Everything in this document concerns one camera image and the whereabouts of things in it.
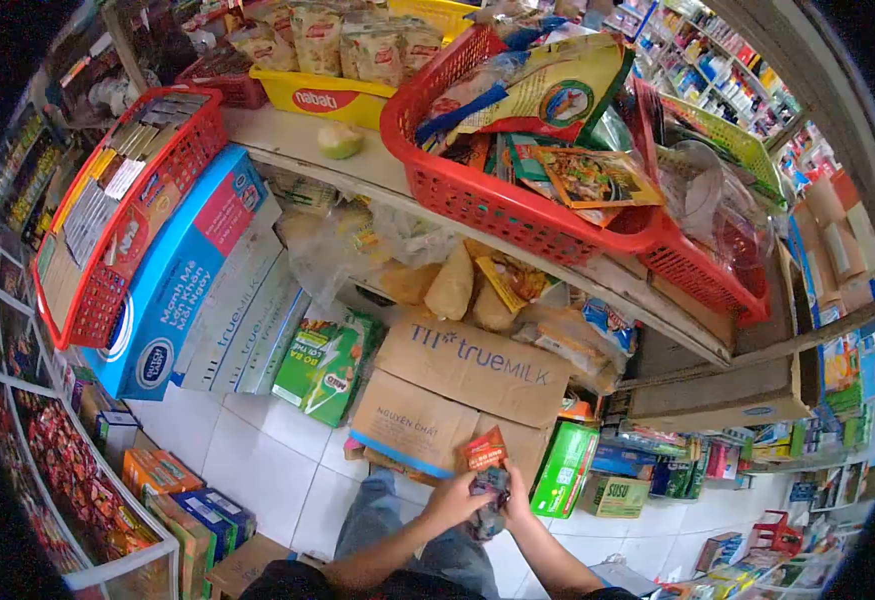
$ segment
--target yellow box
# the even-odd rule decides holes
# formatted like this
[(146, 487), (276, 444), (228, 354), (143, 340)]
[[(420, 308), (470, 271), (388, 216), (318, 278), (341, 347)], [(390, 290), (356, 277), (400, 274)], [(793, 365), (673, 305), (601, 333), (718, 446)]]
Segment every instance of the yellow box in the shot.
[(375, 131), (381, 128), (381, 110), (397, 91), (389, 85), (349, 78), (268, 71), (252, 66), (250, 76), (260, 80), (267, 98), (279, 111), (311, 114)]

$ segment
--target jeans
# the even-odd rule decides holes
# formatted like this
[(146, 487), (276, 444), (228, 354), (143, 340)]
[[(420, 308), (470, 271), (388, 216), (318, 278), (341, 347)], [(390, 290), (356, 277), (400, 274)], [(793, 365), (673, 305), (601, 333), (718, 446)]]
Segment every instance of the jeans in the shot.
[[(340, 528), (334, 559), (345, 558), (401, 529), (404, 525), (398, 516), (399, 509), (394, 473), (372, 465), (371, 474), (361, 482), (358, 497)], [(402, 569), (442, 577), (487, 600), (500, 599), (491, 561), (463, 524), (429, 541), (421, 558), (411, 557)]]

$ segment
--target barcode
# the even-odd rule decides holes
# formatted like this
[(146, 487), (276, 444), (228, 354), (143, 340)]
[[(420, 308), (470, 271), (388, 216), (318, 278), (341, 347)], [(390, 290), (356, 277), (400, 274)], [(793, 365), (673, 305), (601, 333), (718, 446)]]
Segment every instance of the barcode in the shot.
[(217, 514), (213, 510), (204, 506), (204, 504), (198, 500), (197, 498), (188, 498), (185, 500), (188, 506), (190, 506), (193, 510), (197, 510), (197, 512), (207, 521), (216, 523), (220, 522), (220, 514)]
[(571, 484), (571, 478), (573, 477), (574, 470), (568, 466), (565, 466), (557, 472), (557, 483), (562, 486), (568, 486)]

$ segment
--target green milo package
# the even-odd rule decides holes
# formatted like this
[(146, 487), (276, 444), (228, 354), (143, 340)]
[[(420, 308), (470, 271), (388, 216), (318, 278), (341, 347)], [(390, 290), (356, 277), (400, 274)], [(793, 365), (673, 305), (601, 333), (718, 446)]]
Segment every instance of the green milo package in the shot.
[(344, 309), (332, 315), (312, 304), (294, 334), (271, 392), (335, 427), (358, 388), (361, 361), (380, 326), (369, 315)]

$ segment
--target blue tape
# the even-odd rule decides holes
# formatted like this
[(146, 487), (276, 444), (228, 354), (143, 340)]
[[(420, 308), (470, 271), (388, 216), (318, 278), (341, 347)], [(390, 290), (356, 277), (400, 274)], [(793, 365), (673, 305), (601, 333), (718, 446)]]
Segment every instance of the blue tape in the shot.
[(454, 477), (454, 474), (450, 471), (447, 471), (443, 468), (438, 468), (433, 464), (428, 462), (424, 462), (420, 459), (414, 458), (412, 456), (407, 456), (403, 452), (398, 452), (394, 448), (377, 441), (376, 439), (368, 438), (363, 435), (359, 431), (355, 431), (351, 429), (351, 437), (360, 442), (361, 444), (366, 445), (368, 448), (372, 450), (377, 450), (385, 456), (388, 456), (398, 463), (403, 463), (408, 467), (420, 471), (422, 474), (433, 475), (434, 477), (438, 477), (440, 479), (448, 479), (450, 477)]

